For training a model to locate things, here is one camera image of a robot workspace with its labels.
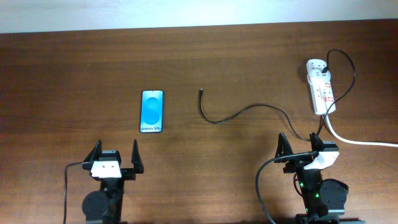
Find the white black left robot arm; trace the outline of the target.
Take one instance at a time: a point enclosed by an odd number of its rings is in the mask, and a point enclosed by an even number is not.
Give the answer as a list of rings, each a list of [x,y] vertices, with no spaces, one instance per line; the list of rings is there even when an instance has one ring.
[[[131,163],[132,167],[122,168],[119,151],[104,151],[102,142],[97,141],[82,165],[91,178],[100,182],[99,190],[90,192],[82,202],[86,223],[121,222],[124,183],[144,172],[137,141],[133,142]]]

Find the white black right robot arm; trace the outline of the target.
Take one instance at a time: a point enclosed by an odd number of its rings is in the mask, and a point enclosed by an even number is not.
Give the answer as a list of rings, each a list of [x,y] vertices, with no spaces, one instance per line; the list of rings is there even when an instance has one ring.
[[[339,223],[345,214],[348,186],[336,179],[324,179],[321,171],[334,164],[339,156],[333,141],[322,141],[310,135],[312,150],[294,154],[284,133],[279,134],[275,158],[284,163],[285,174],[293,173],[299,183],[305,214],[297,214],[295,223]]]

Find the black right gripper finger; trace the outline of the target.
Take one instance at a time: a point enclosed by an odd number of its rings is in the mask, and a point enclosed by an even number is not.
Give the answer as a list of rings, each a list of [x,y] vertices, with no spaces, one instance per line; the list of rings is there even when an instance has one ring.
[[[325,144],[318,137],[316,133],[310,134],[310,142],[311,142],[312,151],[321,152],[325,148]]]
[[[275,157],[290,156],[293,154],[292,147],[283,132],[278,135],[278,145]]]

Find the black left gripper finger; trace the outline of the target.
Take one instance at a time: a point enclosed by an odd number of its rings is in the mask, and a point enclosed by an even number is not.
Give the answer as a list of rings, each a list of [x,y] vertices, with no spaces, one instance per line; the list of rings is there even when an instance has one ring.
[[[102,148],[102,141],[98,140],[96,142],[93,150],[83,160],[82,168],[84,170],[91,170],[94,161],[97,161],[99,159],[99,154],[101,152],[101,148]]]
[[[144,165],[142,163],[142,159],[139,154],[138,143],[136,139],[134,140],[132,147],[131,163],[133,164],[133,169],[135,174],[144,173]]]

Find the blue Samsung Galaxy smartphone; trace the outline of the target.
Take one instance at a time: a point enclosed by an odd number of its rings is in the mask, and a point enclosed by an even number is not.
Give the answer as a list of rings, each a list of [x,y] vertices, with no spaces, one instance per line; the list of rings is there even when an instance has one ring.
[[[142,92],[140,132],[161,133],[163,130],[164,92],[144,90]]]

